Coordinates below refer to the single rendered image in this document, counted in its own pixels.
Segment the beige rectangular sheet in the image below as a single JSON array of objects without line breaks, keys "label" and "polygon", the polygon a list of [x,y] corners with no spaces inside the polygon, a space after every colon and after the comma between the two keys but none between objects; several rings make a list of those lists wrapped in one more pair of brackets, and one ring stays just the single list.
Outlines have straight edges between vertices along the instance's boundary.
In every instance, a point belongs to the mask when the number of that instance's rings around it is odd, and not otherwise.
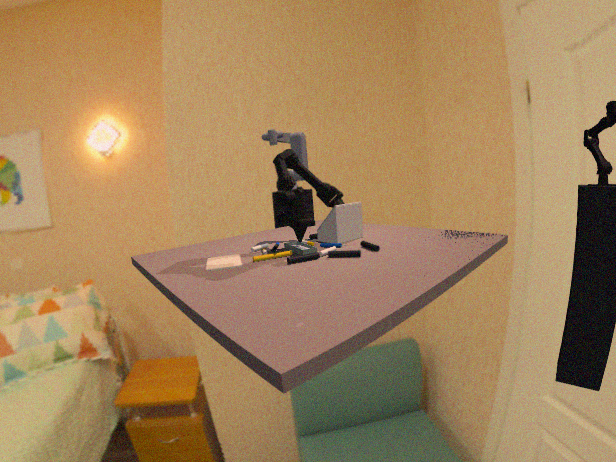
[{"label": "beige rectangular sheet", "polygon": [[208,258],[206,264],[206,271],[211,270],[224,270],[231,268],[242,267],[242,263],[239,255],[226,255],[219,257]]}]

